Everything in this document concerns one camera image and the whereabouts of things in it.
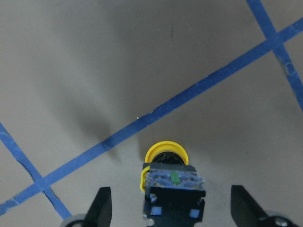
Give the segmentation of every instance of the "metal screw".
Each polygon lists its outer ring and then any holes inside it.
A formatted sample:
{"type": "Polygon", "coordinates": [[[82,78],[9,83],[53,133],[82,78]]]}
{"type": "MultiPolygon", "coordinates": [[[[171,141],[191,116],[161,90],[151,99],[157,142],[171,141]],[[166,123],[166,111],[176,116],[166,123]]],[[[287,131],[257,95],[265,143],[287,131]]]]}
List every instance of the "metal screw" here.
{"type": "Polygon", "coordinates": [[[281,227],[287,227],[288,226],[287,221],[285,219],[283,219],[283,218],[276,218],[275,219],[275,224],[277,226],[281,226],[281,227]]]}

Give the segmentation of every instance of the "blue plastic part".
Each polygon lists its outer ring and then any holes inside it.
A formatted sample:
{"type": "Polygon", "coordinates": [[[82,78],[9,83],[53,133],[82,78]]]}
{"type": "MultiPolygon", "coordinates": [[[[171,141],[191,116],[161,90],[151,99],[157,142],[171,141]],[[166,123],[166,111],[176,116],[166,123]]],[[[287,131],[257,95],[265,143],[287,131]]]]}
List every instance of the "blue plastic part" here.
{"type": "Polygon", "coordinates": [[[161,213],[162,213],[162,207],[156,207],[156,206],[154,206],[151,209],[152,209],[151,210],[151,215],[160,216],[161,213]]]}
{"type": "Polygon", "coordinates": [[[203,179],[197,176],[196,172],[174,170],[174,174],[179,177],[178,183],[172,181],[171,172],[171,170],[165,169],[150,169],[146,176],[147,188],[160,187],[203,191],[203,179]]]}
{"type": "Polygon", "coordinates": [[[199,217],[199,214],[200,214],[200,211],[199,211],[199,210],[191,209],[191,210],[190,210],[190,213],[189,213],[189,216],[190,216],[191,218],[198,218],[198,217],[199,217]]]}

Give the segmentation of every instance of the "gray floor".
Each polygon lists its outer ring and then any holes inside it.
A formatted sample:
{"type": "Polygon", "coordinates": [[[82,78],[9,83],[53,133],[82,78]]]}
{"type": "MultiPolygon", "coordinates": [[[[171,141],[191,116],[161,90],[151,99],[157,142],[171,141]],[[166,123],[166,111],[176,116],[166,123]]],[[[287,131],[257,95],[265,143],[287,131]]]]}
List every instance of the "gray floor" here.
{"type": "MultiPolygon", "coordinates": [[[[279,31],[302,0],[262,1],[279,31]]],[[[0,120],[45,176],[264,41],[242,0],[6,0],[0,3],[0,120]]],[[[285,46],[303,75],[303,34],[285,46]]],[[[303,114],[268,53],[52,186],[73,215],[111,186],[113,227],[145,226],[140,172],[173,140],[205,178],[197,227],[234,227],[230,187],[303,225],[303,114]]],[[[0,143],[0,203],[32,184],[0,143]]],[[[43,194],[0,226],[58,227],[43,194]]]]}

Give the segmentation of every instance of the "green indicator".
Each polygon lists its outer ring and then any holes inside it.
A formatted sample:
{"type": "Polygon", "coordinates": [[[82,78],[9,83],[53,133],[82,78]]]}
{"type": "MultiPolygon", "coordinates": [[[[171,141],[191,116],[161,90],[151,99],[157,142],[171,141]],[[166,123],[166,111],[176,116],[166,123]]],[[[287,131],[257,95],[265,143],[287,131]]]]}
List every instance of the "green indicator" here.
{"type": "Polygon", "coordinates": [[[170,180],[175,184],[180,184],[180,178],[179,175],[176,172],[170,173],[170,180]]]}

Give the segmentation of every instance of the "blue tape line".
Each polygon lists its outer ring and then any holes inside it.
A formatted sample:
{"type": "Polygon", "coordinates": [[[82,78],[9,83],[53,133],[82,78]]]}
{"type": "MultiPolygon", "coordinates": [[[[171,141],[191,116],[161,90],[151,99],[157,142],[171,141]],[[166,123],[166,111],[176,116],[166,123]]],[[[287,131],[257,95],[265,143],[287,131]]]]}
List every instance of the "blue tape line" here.
{"type": "MultiPolygon", "coordinates": [[[[254,14],[259,26],[265,37],[268,39],[276,34],[275,27],[271,22],[265,8],[262,5],[260,0],[247,0],[247,3],[254,14]]],[[[294,68],[292,61],[283,45],[274,49],[274,54],[276,58],[280,61],[283,66],[287,80],[290,84],[290,87],[294,91],[296,99],[300,105],[300,108],[303,111],[303,84],[300,80],[299,74],[294,68]]]]}
{"type": "Polygon", "coordinates": [[[14,197],[14,201],[6,201],[5,203],[0,204],[0,208],[2,210],[5,210],[6,206],[10,202],[16,202],[20,204],[25,200],[29,199],[30,197],[36,195],[37,193],[43,191],[45,188],[48,188],[53,183],[61,180],[62,178],[72,173],[76,169],[80,168],[81,166],[85,165],[89,161],[110,150],[111,148],[123,142],[132,135],[138,133],[142,129],[157,121],[158,119],[172,112],[174,109],[180,107],[181,105],[193,99],[197,95],[208,90],[209,88],[221,82],[222,80],[228,78],[233,73],[243,69],[245,66],[254,62],[258,58],[262,57],[266,53],[277,48],[278,46],[282,45],[284,42],[293,38],[302,31],[303,18],[294,22],[287,28],[283,29],[281,32],[273,35],[271,38],[252,48],[240,57],[236,58],[225,67],[215,71],[214,73],[195,83],[191,87],[182,91],[172,99],[157,107],[152,113],[149,113],[139,118],[135,122],[127,125],[120,131],[110,136],[105,141],[93,146],[81,155],[77,156],[76,158],[67,162],[63,166],[54,170],[47,176],[37,180],[34,184],[27,187],[25,190],[16,195],[14,197]]]}
{"type": "MultiPolygon", "coordinates": [[[[1,123],[0,140],[11,152],[13,157],[29,172],[34,182],[42,178],[37,169],[29,161],[29,159],[22,152],[20,147],[17,145],[17,143],[14,141],[14,139],[10,136],[10,134],[6,131],[6,129],[1,123]]],[[[64,204],[55,196],[55,194],[49,187],[43,189],[43,192],[45,193],[49,201],[52,203],[55,210],[63,219],[66,219],[71,216],[71,213],[67,210],[64,204]]],[[[19,202],[15,198],[6,201],[6,206],[0,206],[0,215],[6,213],[10,208],[17,206],[18,204],[19,202]]]]}

